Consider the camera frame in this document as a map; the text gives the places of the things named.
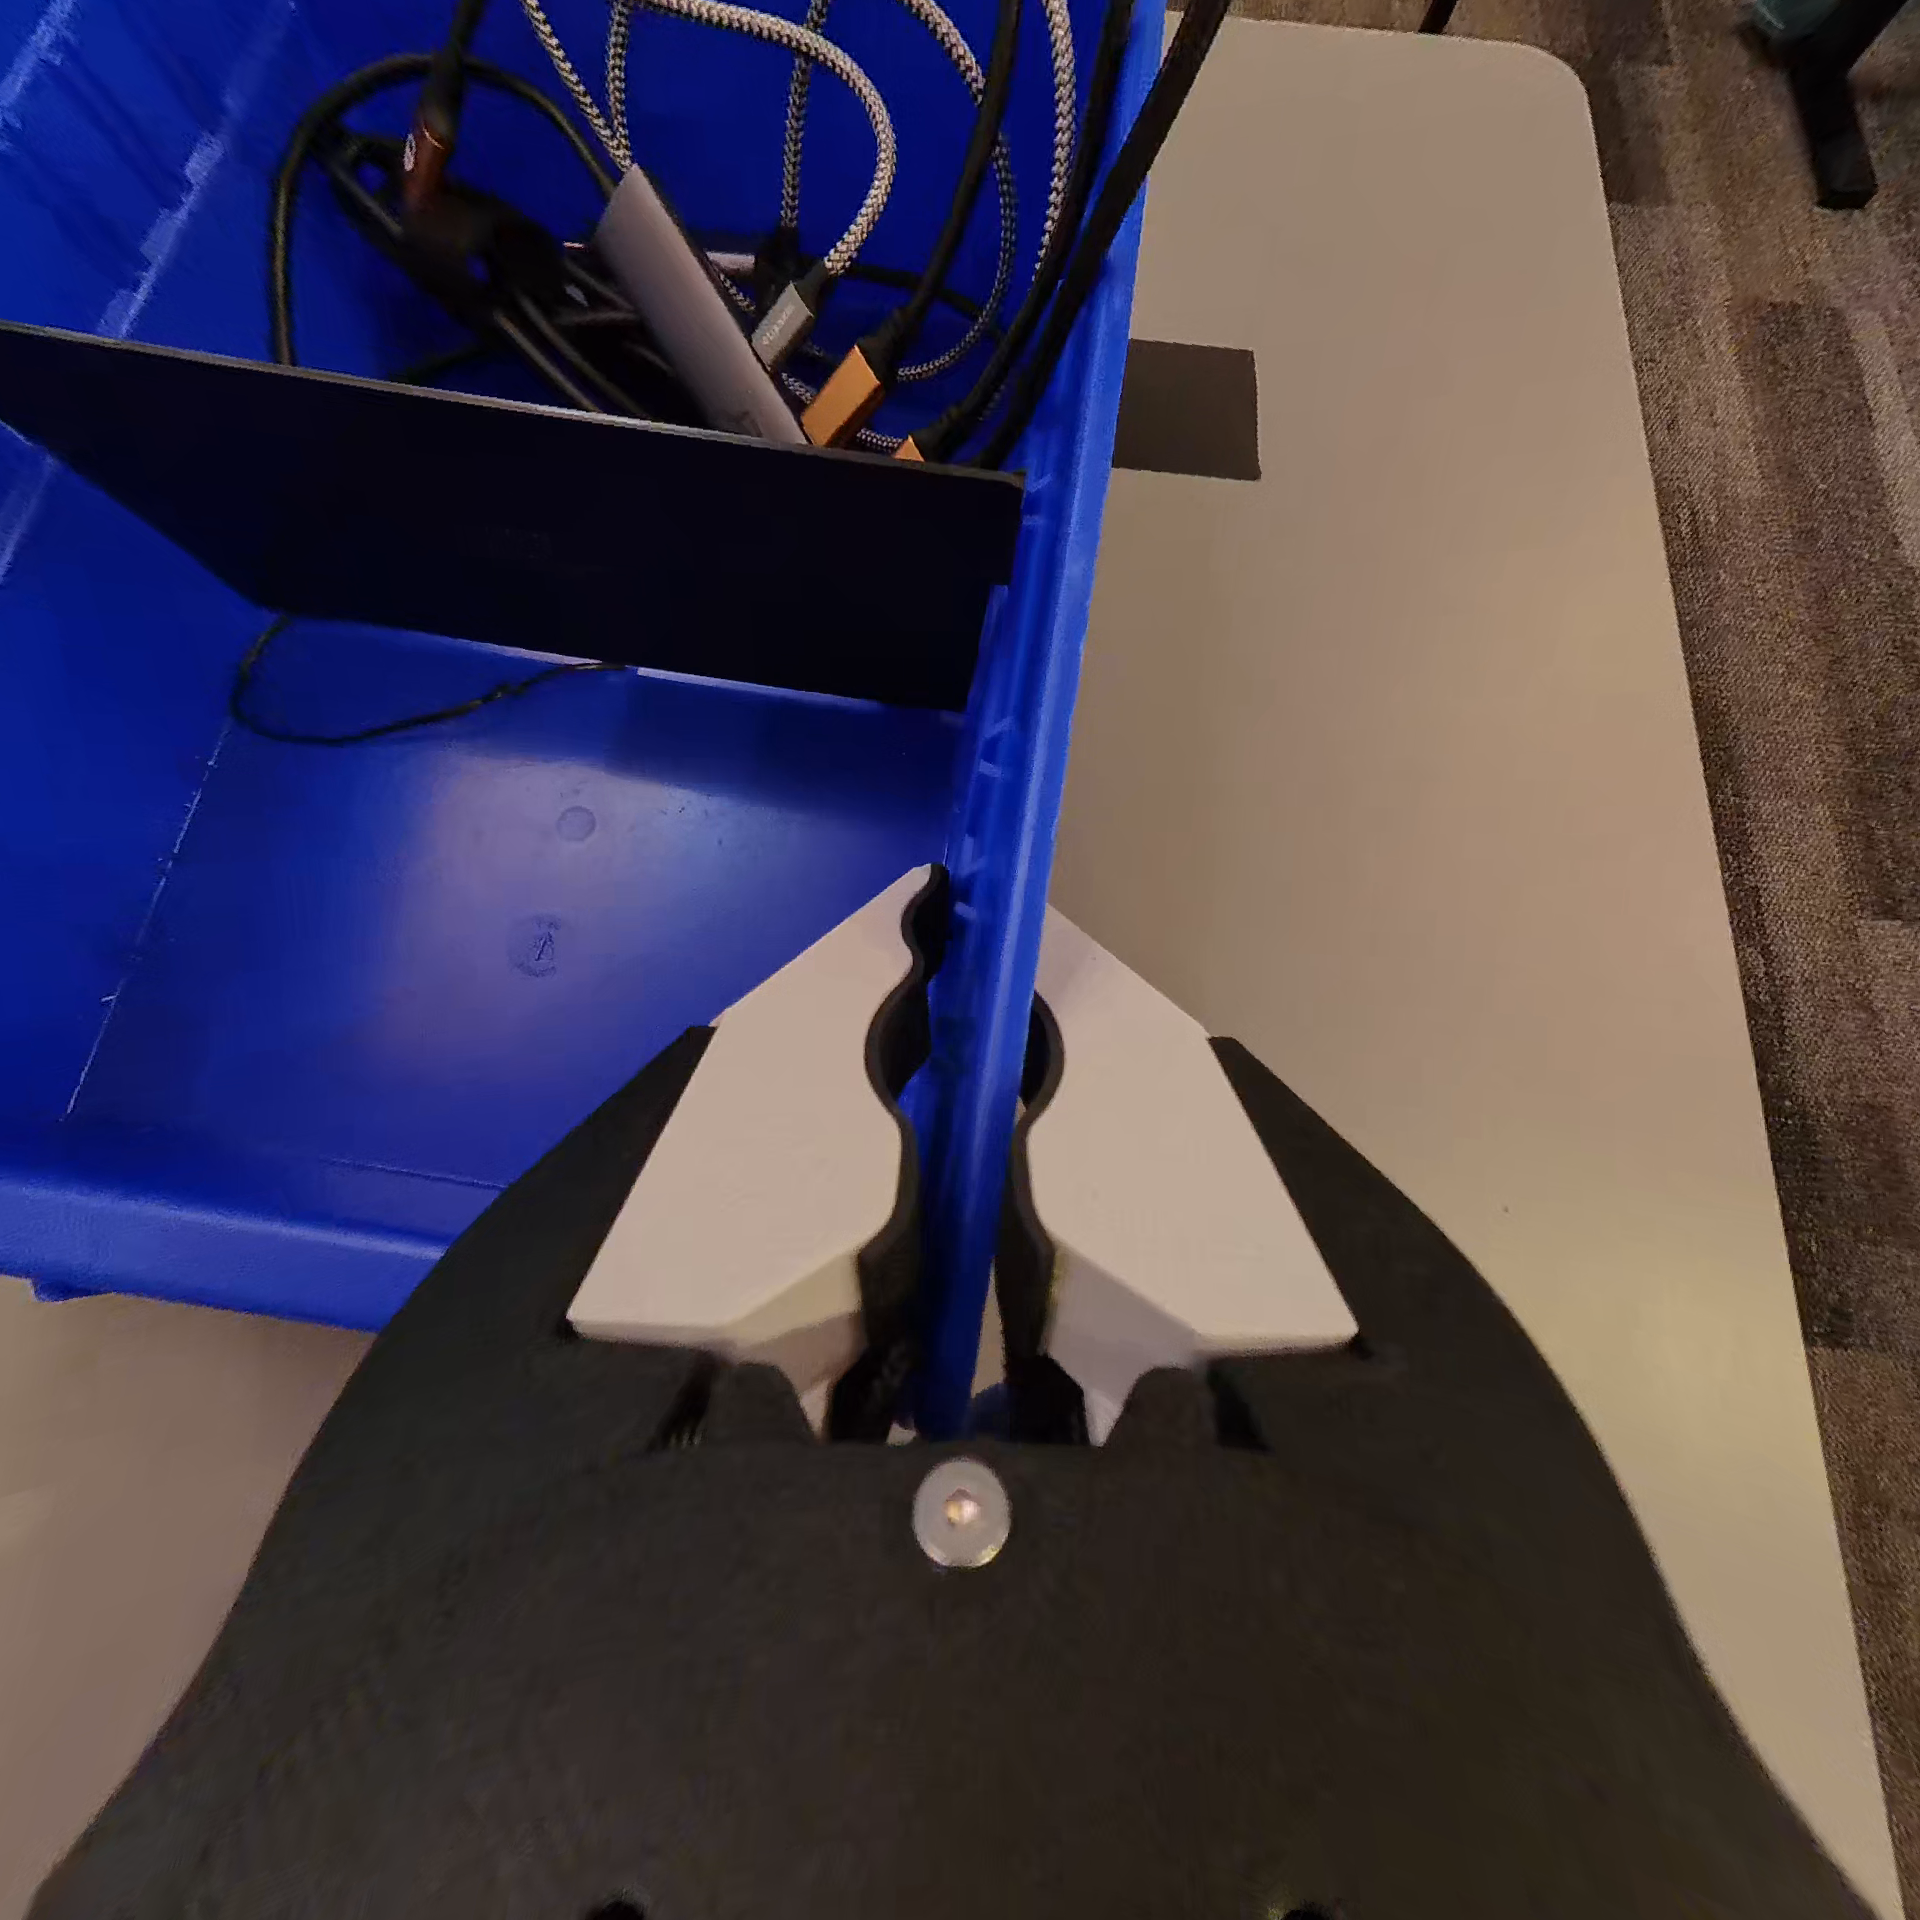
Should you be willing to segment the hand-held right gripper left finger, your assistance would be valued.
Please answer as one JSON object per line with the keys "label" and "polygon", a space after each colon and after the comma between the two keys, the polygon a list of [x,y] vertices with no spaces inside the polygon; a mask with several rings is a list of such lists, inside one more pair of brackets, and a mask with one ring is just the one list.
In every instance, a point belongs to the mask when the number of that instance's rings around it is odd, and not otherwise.
{"label": "hand-held right gripper left finger", "polygon": [[857,1255],[902,1169],[869,1033],[937,875],[908,868],[717,1013],[572,1295],[574,1334],[768,1364],[824,1418],[863,1345]]}

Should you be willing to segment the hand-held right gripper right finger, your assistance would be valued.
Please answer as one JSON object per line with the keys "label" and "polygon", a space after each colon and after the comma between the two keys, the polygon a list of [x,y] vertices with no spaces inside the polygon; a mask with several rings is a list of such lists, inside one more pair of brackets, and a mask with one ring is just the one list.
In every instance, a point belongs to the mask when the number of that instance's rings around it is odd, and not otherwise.
{"label": "hand-held right gripper right finger", "polygon": [[1337,1348],[1352,1311],[1197,1020],[1049,909],[1005,1187],[1005,1357],[1087,1410]]}

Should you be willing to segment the blue plastic bin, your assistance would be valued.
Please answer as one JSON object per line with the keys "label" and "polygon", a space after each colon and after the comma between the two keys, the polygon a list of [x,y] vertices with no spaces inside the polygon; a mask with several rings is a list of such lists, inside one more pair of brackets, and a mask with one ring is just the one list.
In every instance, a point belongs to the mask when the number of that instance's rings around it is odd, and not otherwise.
{"label": "blue plastic bin", "polygon": [[[5,5],[5,1272],[376,1329],[458,1228],[686,1028],[937,867],[898,1117],[920,1291],[859,1311],[960,1427],[1062,817],[1165,5],[1068,5],[1080,138],[1038,259],[1051,68],[1018,7],[1011,327],[842,449],[646,420],[458,330],[308,175],[301,363],[267,208],[301,112],[455,5]],[[937,257],[967,96],[831,5]],[[635,11],[634,161],[697,245],[779,220],[794,57]],[[467,92],[454,171],[567,245],[603,203]],[[618,294],[612,273],[584,261]]]}

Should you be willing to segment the grey braided cable silver plug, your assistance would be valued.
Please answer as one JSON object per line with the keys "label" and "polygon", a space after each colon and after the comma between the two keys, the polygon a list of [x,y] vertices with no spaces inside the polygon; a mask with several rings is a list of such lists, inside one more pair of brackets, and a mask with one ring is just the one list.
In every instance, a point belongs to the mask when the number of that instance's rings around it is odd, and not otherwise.
{"label": "grey braided cable silver plug", "polygon": [[[886,96],[879,84],[873,84],[870,74],[851,61],[843,47],[839,47],[829,34],[829,7],[827,1],[806,5],[802,16],[785,19],[779,11],[768,11],[767,7],[755,5],[607,5],[609,10],[609,27],[603,40],[603,103],[591,94],[589,84],[570,62],[567,52],[563,51],[563,38],[557,36],[556,27],[545,19],[545,11],[536,1],[522,1],[518,10],[528,19],[528,29],[538,36],[541,45],[545,47],[545,57],[551,61],[556,74],[563,80],[563,86],[570,92],[572,101],[580,107],[581,118],[587,121],[595,140],[607,149],[612,160],[615,160],[623,170],[634,164],[631,155],[631,113],[627,113],[627,57],[631,57],[631,27],[635,11],[659,11],[671,15],[683,21],[706,23],[715,32],[739,34],[767,44],[780,52],[788,52],[790,78],[784,92],[784,121],[780,121],[780,186],[779,186],[779,220],[774,223],[771,233],[756,245],[756,251],[743,254],[744,265],[737,265],[732,254],[710,251],[709,267],[712,268],[717,290],[726,301],[732,303],[732,318],[749,327],[749,345],[755,350],[756,361],[767,368],[767,373],[788,391],[788,398],[796,403],[801,398],[810,399],[813,387],[807,387],[797,371],[788,371],[788,361],[810,361],[816,365],[827,365],[831,361],[831,352],[820,346],[807,346],[807,331],[813,330],[818,314],[827,305],[829,294],[836,290],[842,280],[867,280],[881,290],[898,294],[898,305],[888,307],[879,327],[886,330],[888,322],[901,318],[904,307],[918,301],[925,272],[921,267],[913,268],[884,268],[876,261],[862,261],[862,251],[867,250],[891,195],[892,183],[898,181],[898,128],[886,107]],[[981,103],[988,94],[993,61],[981,61],[972,52],[972,45],[966,40],[960,29],[954,23],[948,10],[935,1],[913,1],[898,5],[913,21],[918,21],[920,32],[925,32],[942,57],[950,66],[959,74],[959,83],[967,96],[967,113],[966,113],[966,135],[971,140],[972,131],[977,128]],[[1044,203],[1044,223],[1038,233],[1038,251],[1033,261],[1033,273],[1028,276],[1026,290],[1038,284],[1038,259],[1046,251],[1046,245],[1057,234],[1057,225],[1066,217],[1066,202],[1068,202],[1068,175],[1075,160],[1075,144],[1080,138],[1080,74],[1078,74],[1078,57],[1072,45],[1072,21],[1070,7],[1066,1],[1040,1],[1030,5],[1044,16],[1044,32],[1049,40],[1049,68],[1051,68],[1051,135],[1049,135],[1049,178],[1046,178],[1046,203]],[[847,233],[842,233],[831,246],[813,251],[802,243],[801,227],[801,203],[802,203],[802,142],[806,142],[806,115],[813,83],[820,72],[827,72],[836,84],[847,86],[850,100],[862,109],[869,118],[869,128],[873,131],[876,142],[876,160],[873,160],[873,178],[869,191],[859,202],[859,208],[851,214],[847,223]],[[993,280],[981,295],[962,294],[948,284],[948,273],[959,259],[960,243],[966,229],[960,227],[959,240],[947,257],[947,265],[932,276],[928,290],[925,297],[925,310],[913,327],[901,324],[894,334],[891,334],[892,353],[884,371],[884,387],[898,385],[901,381],[927,381],[935,375],[947,373],[956,363],[966,363],[976,350],[982,345],[996,346],[1011,327],[1011,310],[1005,305],[1016,290],[1016,245],[1018,245],[1018,203],[1016,203],[1016,171],[1011,161],[1011,148],[1005,135],[1006,115],[1011,112],[1011,92],[1013,80],[1011,70],[1006,70],[1005,80],[1005,100],[1000,103],[1000,115],[994,121],[994,142],[988,158],[981,161],[977,183],[972,191],[966,188],[966,170],[960,170],[950,203],[966,203],[966,216],[972,220],[977,208],[977,191],[993,181],[993,199],[994,199],[994,261],[993,261]],[[925,322],[937,310],[950,310],[962,322],[960,330],[950,337],[950,341],[938,350],[921,350],[918,345]]]}

